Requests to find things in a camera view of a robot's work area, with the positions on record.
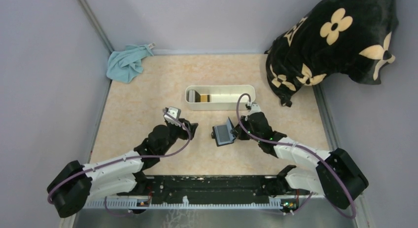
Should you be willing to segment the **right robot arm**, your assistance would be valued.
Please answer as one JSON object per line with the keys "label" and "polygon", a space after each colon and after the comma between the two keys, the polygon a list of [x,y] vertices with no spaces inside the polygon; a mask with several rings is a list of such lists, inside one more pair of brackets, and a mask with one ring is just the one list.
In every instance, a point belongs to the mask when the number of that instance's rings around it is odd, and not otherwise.
{"label": "right robot arm", "polygon": [[337,208],[348,208],[369,186],[347,151],[299,144],[274,131],[263,112],[239,116],[234,134],[239,140],[255,140],[266,154],[290,161],[291,168],[279,174],[289,188],[321,194]]}

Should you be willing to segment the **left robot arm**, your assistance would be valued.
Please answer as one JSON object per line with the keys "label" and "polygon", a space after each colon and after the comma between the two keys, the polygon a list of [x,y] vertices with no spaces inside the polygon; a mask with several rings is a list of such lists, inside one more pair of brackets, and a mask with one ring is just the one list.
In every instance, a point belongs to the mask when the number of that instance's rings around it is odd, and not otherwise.
{"label": "left robot arm", "polygon": [[180,118],[157,125],[133,150],[97,163],[69,162],[47,187],[47,202],[59,217],[79,212],[87,202],[118,193],[142,192],[146,187],[143,171],[168,157],[178,139],[187,144],[195,136],[198,123]]}

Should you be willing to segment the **grey credit card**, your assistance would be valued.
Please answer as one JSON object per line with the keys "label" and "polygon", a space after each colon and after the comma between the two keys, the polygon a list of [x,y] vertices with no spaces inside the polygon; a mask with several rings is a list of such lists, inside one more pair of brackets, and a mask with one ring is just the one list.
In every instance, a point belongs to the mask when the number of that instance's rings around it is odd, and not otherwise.
{"label": "grey credit card", "polygon": [[219,125],[214,127],[214,136],[215,141],[218,146],[228,145],[233,143],[233,138],[231,137],[228,126]]}

